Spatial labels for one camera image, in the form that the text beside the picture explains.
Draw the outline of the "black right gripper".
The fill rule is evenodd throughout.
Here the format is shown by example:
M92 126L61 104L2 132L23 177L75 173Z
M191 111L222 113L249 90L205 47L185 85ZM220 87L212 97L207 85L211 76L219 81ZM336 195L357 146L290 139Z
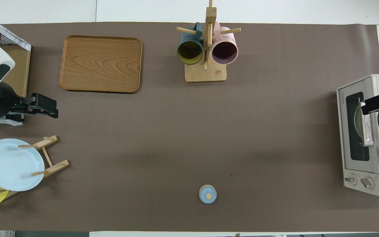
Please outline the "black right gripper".
M361 111L363 115L368 115L379 111L379 95L373 96L361 102Z

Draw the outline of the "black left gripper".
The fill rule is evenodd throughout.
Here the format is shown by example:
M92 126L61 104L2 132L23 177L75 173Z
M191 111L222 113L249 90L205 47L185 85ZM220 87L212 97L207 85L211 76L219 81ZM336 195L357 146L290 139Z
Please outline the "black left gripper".
M24 121L26 115L47 115L57 119L57 101L40 93L32 93L29 97L15 95L15 104L10 109L10 119L16 122Z

